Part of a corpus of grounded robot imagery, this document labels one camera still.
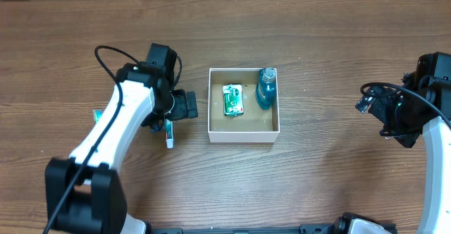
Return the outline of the green toothpaste tube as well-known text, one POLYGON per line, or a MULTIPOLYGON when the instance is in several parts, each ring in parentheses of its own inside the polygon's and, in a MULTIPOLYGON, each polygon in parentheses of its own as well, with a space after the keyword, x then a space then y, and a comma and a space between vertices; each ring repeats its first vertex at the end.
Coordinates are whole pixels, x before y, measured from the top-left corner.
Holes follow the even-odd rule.
POLYGON ((174 147, 174 139, 173 139, 173 122, 166 119, 164 122, 165 135, 166 135, 166 146, 168 149, 172 149, 174 147))

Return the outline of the blue disposable razor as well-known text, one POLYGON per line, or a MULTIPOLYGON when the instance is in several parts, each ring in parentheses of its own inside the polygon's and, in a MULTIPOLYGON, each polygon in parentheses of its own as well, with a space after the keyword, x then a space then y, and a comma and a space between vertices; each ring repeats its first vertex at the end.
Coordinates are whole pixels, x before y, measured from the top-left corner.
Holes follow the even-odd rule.
POLYGON ((159 132, 164 128, 164 124, 159 124, 159 123, 155 123, 151 126, 151 132, 155 133, 155 132, 159 132))

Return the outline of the green white soap packet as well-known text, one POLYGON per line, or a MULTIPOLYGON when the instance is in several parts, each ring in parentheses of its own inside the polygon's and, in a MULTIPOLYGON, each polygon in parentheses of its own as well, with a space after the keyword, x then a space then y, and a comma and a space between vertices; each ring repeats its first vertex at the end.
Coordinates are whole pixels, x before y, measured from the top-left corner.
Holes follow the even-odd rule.
POLYGON ((223 86, 224 114, 239 116, 244 113, 242 85, 230 84, 223 86))

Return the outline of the blue mouthwash bottle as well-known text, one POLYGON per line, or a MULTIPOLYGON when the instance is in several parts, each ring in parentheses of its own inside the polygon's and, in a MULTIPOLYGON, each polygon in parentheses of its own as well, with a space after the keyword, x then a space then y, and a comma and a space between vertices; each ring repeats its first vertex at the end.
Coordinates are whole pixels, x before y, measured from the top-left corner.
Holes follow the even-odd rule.
POLYGON ((263 68, 259 71, 256 100, 262 110, 270 109, 276 96, 276 76, 275 68, 263 68))

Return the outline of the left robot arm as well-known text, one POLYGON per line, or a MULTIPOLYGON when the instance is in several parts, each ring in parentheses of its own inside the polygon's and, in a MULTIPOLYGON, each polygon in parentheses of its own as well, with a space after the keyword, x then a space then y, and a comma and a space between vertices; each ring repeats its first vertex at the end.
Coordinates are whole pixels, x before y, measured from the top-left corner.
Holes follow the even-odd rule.
POLYGON ((110 74, 115 86, 88 136, 67 159, 45 169, 48 220, 44 232, 151 233, 150 223, 130 215, 119 171, 140 127, 164 131, 173 148, 173 124, 198 116, 194 92, 176 89, 183 63, 177 53, 152 44, 144 61, 135 57, 110 74))

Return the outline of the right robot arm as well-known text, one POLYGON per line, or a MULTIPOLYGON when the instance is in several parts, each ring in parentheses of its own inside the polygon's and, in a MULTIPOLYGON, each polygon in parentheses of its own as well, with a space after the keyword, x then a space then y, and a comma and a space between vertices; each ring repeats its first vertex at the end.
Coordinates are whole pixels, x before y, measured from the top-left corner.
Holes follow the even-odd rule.
POLYGON ((450 232, 450 55, 419 57, 416 70, 401 86, 369 82, 355 107, 382 124, 382 137, 411 148, 418 137, 426 147, 424 205, 418 233, 450 232))

